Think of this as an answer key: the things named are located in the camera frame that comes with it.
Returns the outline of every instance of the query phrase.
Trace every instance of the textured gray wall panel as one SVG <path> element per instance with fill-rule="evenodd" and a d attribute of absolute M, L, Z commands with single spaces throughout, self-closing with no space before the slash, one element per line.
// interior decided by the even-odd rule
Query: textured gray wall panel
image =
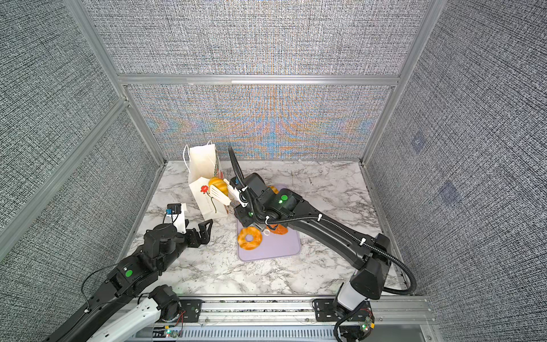
<path fill-rule="evenodd" d="M 427 0 L 84 0 L 122 73 L 398 74 Z"/>
<path fill-rule="evenodd" d="M 83 280 L 116 261 L 156 170 L 120 114 L 0 263 L 0 341 L 41 341 L 84 304 Z M 88 296 L 108 272 L 89 279 Z M 21 320 L 32 328 L 21 333 Z"/>
<path fill-rule="evenodd" d="M 63 1 L 0 3 L 0 230 L 118 98 Z"/>
<path fill-rule="evenodd" d="M 185 144 L 228 145 L 242 158 L 359 158 L 388 86 L 131 85 L 168 159 Z"/>
<path fill-rule="evenodd" d="M 447 341 L 547 340 L 545 18 L 449 1 L 370 163 Z"/>

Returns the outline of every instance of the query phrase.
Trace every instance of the paper bag handle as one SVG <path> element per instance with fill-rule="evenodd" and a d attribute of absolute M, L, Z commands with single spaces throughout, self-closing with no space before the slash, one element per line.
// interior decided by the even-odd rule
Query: paper bag handle
<path fill-rule="evenodd" d="M 190 147 L 188 146 L 188 144 L 186 144 L 186 146 L 184 146 L 184 150 L 182 150 L 182 160 L 184 160 L 184 165 L 186 165 L 188 172 L 190 172 L 190 168 L 188 167 L 188 164 L 186 164 L 186 157 L 184 156 L 184 151 L 186 151 L 186 149 L 188 149 L 188 161 L 192 162 L 192 160 L 190 159 Z"/>
<path fill-rule="evenodd" d="M 209 145 L 209 144 L 213 144 L 213 142 L 211 140 L 209 140 L 205 146 Z M 217 155 L 217 149 L 215 148 L 214 150 L 214 154 L 215 156 Z M 211 158 L 207 157 L 207 159 L 209 159 L 209 161 L 211 162 L 211 164 L 213 164 L 213 166 L 216 166 L 217 163 L 215 163 L 214 161 L 211 160 Z"/>

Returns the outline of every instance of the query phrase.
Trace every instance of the paper bag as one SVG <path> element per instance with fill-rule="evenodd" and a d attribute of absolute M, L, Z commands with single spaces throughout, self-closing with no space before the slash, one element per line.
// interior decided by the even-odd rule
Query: paper bag
<path fill-rule="evenodd" d="M 207 192 L 211 178 L 224 178 L 214 144 L 209 141 L 206 145 L 188 148 L 189 164 L 186 163 L 184 155 L 187 148 L 188 145 L 184 147 L 183 160 L 190 172 L 188 174 L 188 185 L 203 215 L 203 219 L 228 217 L 228 208 L 216 199 L 211 198 Z"/>

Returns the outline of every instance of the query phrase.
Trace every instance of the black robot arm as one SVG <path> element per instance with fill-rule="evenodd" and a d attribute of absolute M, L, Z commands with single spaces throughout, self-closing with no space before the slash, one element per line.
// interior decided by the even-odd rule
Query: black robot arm
<path fill-rule="evenodd" d="M 210 240 L 212 220 L 200 223 L 197 232 L 178 233 L 171 223 L 157 225 L 144 235 L 144 244 L 122 259 L 106 276 L 87 303 L 44 341 L 87 341 L 114 313 L 155 282 L 187 247 L 197 248 Z M 179 313 L 178 296 L 169 286 L 154 289 L 153 298 L 161 319 L 169 321 Z"/>
<path fill-rule="evenodd" d="M 266 186 L 262 178 L 252 173 L 243 177 L 234 151 L 229 149 L 230 160 L 236 173 L 230 184 L 240 191 L 242 204 L 235 208 L 235 215 L 244 227 L 252 224 L 283 224 L 302 231 L 332 248 L 344 257 L 357 271 L 350 279 L 350 287 L 339 293 L 340 304 L 352 310 L 364 299 L 379 299 L 382 291 L 394 294 L 411 294 L 416 289 L 410 269 L 389 253 L 389 239 L 378 234 L 372 237 L 359 233 L 314 208 L 302 196 L 289 189 L 277 194 Z M 385 288 L 391 263 L 400 266 L 410 280 L 406 290 Z"/>

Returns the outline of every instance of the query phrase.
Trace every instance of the donut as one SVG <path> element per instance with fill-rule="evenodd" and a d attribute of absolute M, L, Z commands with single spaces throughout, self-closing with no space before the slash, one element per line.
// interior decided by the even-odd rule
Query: donut
<path fill-rule="evenodd" d="M 245 240 L 245 237 L 247 235 L 250 235 L 253 237 L 252 241 Z M 258 230 L 255 227 L 247 227 L 241 229 L 240 234 L 237 236 L 237 243 L 240 245 L 240 247 L 246 251 L 253 250 L 260 246 L 260 243 L 262 242 L 262 233 L 260 230 Z"/>
<path fill-rule="evenodd" d="M 284 235 L 289 232 L 289 230 L 286 227 L 280 224 L 270 224 L 269 226 L 275 229 L 275 230 L 271 230 L 270 228 L 268 228 L 269 231 L 277 235 Z"/>

